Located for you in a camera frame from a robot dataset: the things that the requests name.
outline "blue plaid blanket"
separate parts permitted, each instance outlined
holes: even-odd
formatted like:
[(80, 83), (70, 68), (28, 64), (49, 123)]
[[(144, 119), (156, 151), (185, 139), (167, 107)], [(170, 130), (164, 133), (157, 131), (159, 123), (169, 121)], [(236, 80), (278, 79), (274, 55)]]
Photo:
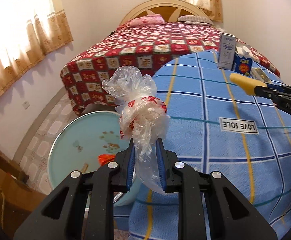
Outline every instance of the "blue plaid blanket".
[[(171, 116), (164, 147), (198, 171), (221, 171), (280, 239), (291, 227), (291, 115), (232, 84), (232, 71), (217, 68), (217, 53), (181, 56), (154, 75), (156, 96)], [(253, 66), (281, 84), (264, 67)], [(222, 117), (254, 121), (258, 134), (223, 131)], [(142, 185), (129, 218), (131, 238), (177, 240), (177, 227), (177, 195), (162, 196)]]

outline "screw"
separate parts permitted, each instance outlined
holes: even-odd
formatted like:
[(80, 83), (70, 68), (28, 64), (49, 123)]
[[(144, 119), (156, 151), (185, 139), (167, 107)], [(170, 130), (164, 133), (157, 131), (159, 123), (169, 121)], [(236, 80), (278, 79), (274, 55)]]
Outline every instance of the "screw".
[(178, 169), (182, 169), (182, 168), (184, 167), (184, 163), (183, 163), (183, 162), (176, 162), (176, 163), (174, 164), (174, 166), (175, 166), (176, 168), (178, 168)]
[(70, 176), (73, 177), (73, 178), (77, 178), (77, 177), (80, 176), (80, 172), (79, 171), (73, 171), (73, 172), (71, 172)]
[(118, 167), (118, 164), (116, 162), (110, 162), (110, 163), (108, 163), (108, 167), (111, 169), (114, 169), (114, 168)]
[(218, 172), (218, 171), (214, 171), (213, 173), (212, 173), (212, 176), (215, 178), (215, 179), (219, 179), (219, 178), (221, 178), (221, 173), (220, 172)]

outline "wooden headboard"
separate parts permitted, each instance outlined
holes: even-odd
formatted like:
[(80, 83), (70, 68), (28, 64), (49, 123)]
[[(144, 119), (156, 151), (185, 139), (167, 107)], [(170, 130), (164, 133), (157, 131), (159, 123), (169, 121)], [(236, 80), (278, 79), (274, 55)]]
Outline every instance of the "wooden headboard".
[(208, 17), (202, 10), (183, 0), (149, 0), (132, 9), (121, 21), (126, 21), (150, 14), (161, 14), (166, 22), (176, 22), (182, 15)]

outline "clear plastic bag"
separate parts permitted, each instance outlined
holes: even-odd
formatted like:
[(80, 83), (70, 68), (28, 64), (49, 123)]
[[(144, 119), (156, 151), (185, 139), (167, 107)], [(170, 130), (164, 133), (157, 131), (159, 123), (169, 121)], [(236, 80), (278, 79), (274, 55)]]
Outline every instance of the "clear plastic bag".
[(165, 139), (170, 117), (165, 103), (155, 97), (155, 82), (149, 75), (142, 76), (138, 68), (123, 66), (110, 79), (103, 80), (102, 88), (116, 98), (121, 139), (133, 138), (137, 176), (151, 190), (165, 194), (152, 147), (158, 138)]

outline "yellow stripe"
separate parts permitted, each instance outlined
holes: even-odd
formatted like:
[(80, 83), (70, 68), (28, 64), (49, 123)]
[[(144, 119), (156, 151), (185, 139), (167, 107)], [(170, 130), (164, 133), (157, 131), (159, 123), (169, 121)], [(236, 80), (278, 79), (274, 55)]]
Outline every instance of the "yellow stripe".
[[(281, 117), (281, 114), (280, 114), (279, 110), (277, 109), (277, 106), (276, 106), (275, 104), (273, 104), (273, 105), (274, 105), (275, 111), (276, 111), (277, 114), (278, 114), (278, 117), (279, 117), (279, 119), (280, 119), (281, 125), (282, 125), (283, 127), (285, 127), (284, 121), (283, 121), (283, 119), (282, 119), (282, 117)], [(285, 133), (285, 135), (287, 136), (287, 140), (289, 141), (289, 144), (290, 144), (290, 146), (291, 146), (291, 138), (290, 138), (290, 136), (289, 136), (289, 131), (288, 131), (287, 129), (284, 129), (284, 133)], [(289, 210), (290, 205), (291, 205), (291, 201), (290, 201), (289, 205), (287, 206), (286, 210), (284, 211), (284, 213), (283, 213), (283, 215), (282, 215), (282, 217), (281, 217), (281, 220), (282, 220), (283, 224), (285, 224), (285, 222), (284, 222), (284, 216), (287, 214), (287, 211)]]
[[(235, 115), (237, 116), (238, 119), (241, 119), (237, 103), (236, 103), (236, 101), (234, 101), (234, 96), (233, 96), (233, 94), (231, 92), (231, 89), (230, 89), (230, 86), (228, 84), (228, 79), (227, 79), (227, 77), (225, 75), (224, 70), (221, 70), (221, 71), (222, 71), (224, 80), (226, 81), (226, 86), (227, 86), (231, 101), (233, 103), (233, 108), (234, 108)], [(246, 140), (245, 134), (241, 133), (241, 136), (242, 136), (243, 148), (244, 148), (244, 151), (245, 151), (246, 157), (247, 157), (247, 168), (248, 168), (249, 179), (250, 179), (250, 202), (251, 202), (251, 204), (253, 204), (254, 198), (255, 198), (255, 187), (254, 187), (254, 179), (253, 179), (253, 169), (252, 169), (251, 157), (250, 157), (249, 148), (247, 146), (247, 140)]]
[(212, 50), (212, 52), (213, 52), (213, 56), (214, 56), (214, 62), (215, 62), (215, 63), (218, 63), (218, 60), (217, 60), (217, 58), (216, 58), (216, 54), (215, 54), (214, 50)]
[[(174, 64), (174, 68), (173, 68), (172, 78), (170, 80), (169, 90), (167, 92), (167, 97), (166, 97), (166, 100), (165, 100), (166, 106), (168, 106), (169, 101), (170, 101), (171, 91), (173, 89), (173, 85), (174, 85), (174, 81), (175, 81), (176, 66), (178, 64), (178, 59), (179, 58), (176, 58), (175, 59), (175, 64)], [(149, 189), (148, 197), (147, 197), (147, 202), (148, 203), (151, 203), (151, 199), (152, 199), (152, 191)], [(153, 223), (152, 206), (151, 205), (147, 205), (147, 208), (148, 208), (148, 228), (146, 230), (146, 234), (145, 234), (144, 240), (148, 240), (148, 238), (150, 237), (151, 230), (152, 230), (152, 223)]]
[(117, 222), (115, 221), (115, 219), (113, 219), (113, 228), (118, 229), (118, 225), (117, 225)]
[[(148, 203), (152, 202), (152, 191), (149, 189), (148, 192), (148, 197), (146, 200)], [(144, 237), (144, 240), (148, 240), (148, 238), (150, 237), (151, 234), (151, 230), (152, 230), (152, 223), (153, 223), (153, 218), (152, 218), (152, 206), (151, 205), (147, 205), (147, 209), (148, 209), (148, 228), (146, 230), (146, 234)]]
[(168, 90), (168, 92), (167, 92), (167, 97), (166, 97), (166, 100), (165, 100), (165, 104), (166, 104), (166, 106), (169, 104), (169, 101), (170, 101), (171, 91), (172, 91), (172, 88), (173, 88), (173, 85), (174, 85), (174, 80), (175, 80), (176, 65), (178, 64), (178, 59), (179, 59), (179, 58), (176, 58), (176, 59), (175, 59), (174, 68), (173, 68), (173, 73), (172, 73), (172, 78), (171, 78), (171, 80), (170, 80), (169, 90)]
[[(281, 114), (280, 114), (279, 110), (277, 109), (277, 106), (276, 106), (276, 105), (274, 105), (274, 106), (275, 106), (275, 111), (276, 111), (277, 114), (278, 114), (278, 117), (279, 117), (279, 119), (280, 119), (280, 122), (281, 122), (282, 126), (285, 127), (284, 121), (283, 121), (283, 119), (282, 119), (282, 117), (281, 117)], [(290, 138), (290, 136), (289, 136), (289, 131), (288, 131), (286, 128), (284, 129), (284, 133), (285, 133), (285, 135), (287, 136), (287, 140), (289, 141), (289, 144), (290, 144), (290, 146), (291, 146), (291, 138)]]

